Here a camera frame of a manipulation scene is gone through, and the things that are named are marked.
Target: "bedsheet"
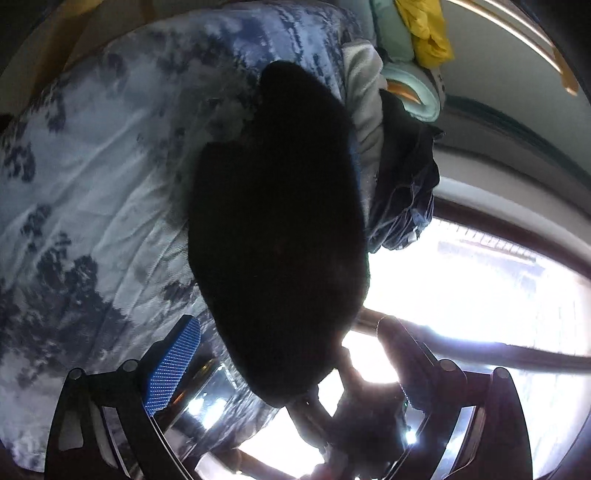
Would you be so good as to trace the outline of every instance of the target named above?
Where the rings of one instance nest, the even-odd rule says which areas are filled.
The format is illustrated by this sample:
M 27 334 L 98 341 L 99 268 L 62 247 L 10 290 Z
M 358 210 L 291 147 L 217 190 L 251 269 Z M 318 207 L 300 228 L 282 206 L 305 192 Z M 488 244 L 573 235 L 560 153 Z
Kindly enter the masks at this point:
M 257 76 L 291 60 L 344 98 L 340 45 L 360 36 L 327 4 L 250 2 L 146 25 L 63 73 L 0 138 L 0 439 L 42 471 L 66 372 L 139 358 L 200 315 L 239 385 L 203 449 L 275 411 L 233 368 L 187 263 L 187 204 L 208 141 L 238 137 Z

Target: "black cat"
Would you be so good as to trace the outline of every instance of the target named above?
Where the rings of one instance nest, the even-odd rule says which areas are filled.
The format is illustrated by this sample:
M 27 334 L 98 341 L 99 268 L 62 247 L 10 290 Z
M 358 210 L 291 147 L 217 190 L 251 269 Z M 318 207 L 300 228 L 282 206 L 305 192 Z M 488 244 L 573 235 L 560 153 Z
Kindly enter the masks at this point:
M 332 370 L 368 258 L 345 108 L 284 61 L 259 91 L 248 134 L 201 153 L 189 263 L 237 369 L 281 407 Z

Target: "window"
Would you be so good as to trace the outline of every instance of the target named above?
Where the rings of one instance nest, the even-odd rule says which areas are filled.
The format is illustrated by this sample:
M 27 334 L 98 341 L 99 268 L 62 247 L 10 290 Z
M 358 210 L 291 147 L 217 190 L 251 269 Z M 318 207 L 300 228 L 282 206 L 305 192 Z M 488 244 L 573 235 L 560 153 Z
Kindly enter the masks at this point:
M 434 219 L 420 240 L 402 251 L 370 255 L 371 287 L 365 306 L 452 338 L 495 341 L 569 355 L 591 346 L 591 284 L 547 258 L 482 232 Z M 343 342 L 367 381 L 396 381 L 376 338 L 350 332 Z M 490 372 L 493 365 L 460 366 Z M 554 469 L 572 445 L 591 408 L 591 377 L 510 369 L 528 425 L 534 477 Z M 333 413 L 343 387 L 338 373 L 320 384 Z M 464 409 L 433 480 L 449 469 L 462 444 L 470 409 Z M 409 410 L 418 427 L 421 414 Z M 295 477 L 322 462 L 281 410 L 242 449 Z

